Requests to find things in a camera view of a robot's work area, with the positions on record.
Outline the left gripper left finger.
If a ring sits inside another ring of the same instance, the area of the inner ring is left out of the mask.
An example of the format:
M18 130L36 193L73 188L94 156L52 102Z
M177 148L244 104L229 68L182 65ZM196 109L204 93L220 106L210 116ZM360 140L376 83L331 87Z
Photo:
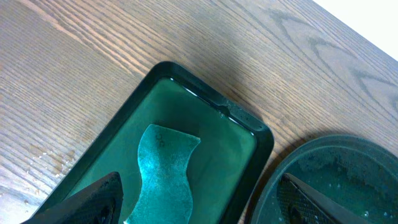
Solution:
M119 172L111 172L23 224L118 224L123 195Z

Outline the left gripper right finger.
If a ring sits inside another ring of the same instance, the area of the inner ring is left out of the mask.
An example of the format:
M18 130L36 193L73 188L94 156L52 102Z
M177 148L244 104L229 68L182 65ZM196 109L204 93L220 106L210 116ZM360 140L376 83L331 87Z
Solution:
M287 223L367 222L289 173L284 173L279 180L277 201Z

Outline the green scouring sponge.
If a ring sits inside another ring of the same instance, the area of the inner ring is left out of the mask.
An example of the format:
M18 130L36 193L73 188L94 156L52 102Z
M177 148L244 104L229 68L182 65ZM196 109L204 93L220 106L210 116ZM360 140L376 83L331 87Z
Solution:
M132 213L124 223L188 223L193 196L187 167L200 138L151 124L137 149L141 191Z

